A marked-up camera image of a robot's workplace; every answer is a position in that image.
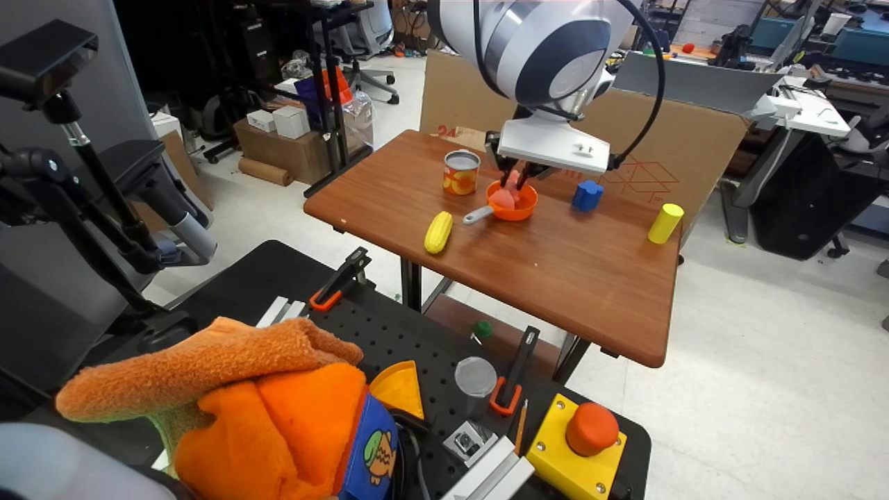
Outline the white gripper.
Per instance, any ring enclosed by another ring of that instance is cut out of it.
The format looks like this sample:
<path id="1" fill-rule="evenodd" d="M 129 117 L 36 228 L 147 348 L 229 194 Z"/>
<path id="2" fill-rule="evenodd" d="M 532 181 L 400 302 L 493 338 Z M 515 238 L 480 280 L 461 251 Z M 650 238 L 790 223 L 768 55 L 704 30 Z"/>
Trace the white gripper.
<path id="1" fill-rule="evenodd" d="M 498 152 L 541 167 L 604 176 L 609 169 L 612 145 L 572 128 L 561 117 L 534 110 L 532 117 L 509 120 L 501 128 Z"/>

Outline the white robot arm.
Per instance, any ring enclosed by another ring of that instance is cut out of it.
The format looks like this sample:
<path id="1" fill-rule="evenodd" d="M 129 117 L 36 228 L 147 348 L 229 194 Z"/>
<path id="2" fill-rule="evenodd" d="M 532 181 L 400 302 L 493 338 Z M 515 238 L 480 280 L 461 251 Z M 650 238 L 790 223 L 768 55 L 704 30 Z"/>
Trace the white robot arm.
<path id="1" fill-rule="evenodd" d="M 498 152 L 604 176 L 612 145 L 577 120 L 607 87 L 607 55 L 632 24 L 619 0 L 430 0 L 437 37 L 523 117 L 504 123 Z"/>

